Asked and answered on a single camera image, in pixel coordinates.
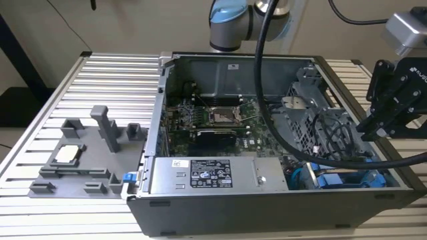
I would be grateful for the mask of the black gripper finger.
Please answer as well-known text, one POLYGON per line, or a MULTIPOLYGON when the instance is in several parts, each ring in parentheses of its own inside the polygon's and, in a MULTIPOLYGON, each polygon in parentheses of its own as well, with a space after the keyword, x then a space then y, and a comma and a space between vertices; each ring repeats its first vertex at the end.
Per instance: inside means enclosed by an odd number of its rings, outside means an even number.
POLYGON ((422 102, 422 89, 412 84, 410 77, 374 74, 366 99, 372 103, 362 121, 362 140, 374 142, 380 138, 422 139, 424 128, 408 124, 421 117, 417 105, 422 102))
POLYGON ((390 81, 394 77, 396 65, 385 59, 376 63, 366 100, 372 103, 369 113, 370 115, 357 126, 358 132, 373 132, 374 127, 380 124, 381 114, 384 114, 389 107, 388 93, 390 89, 390 81))

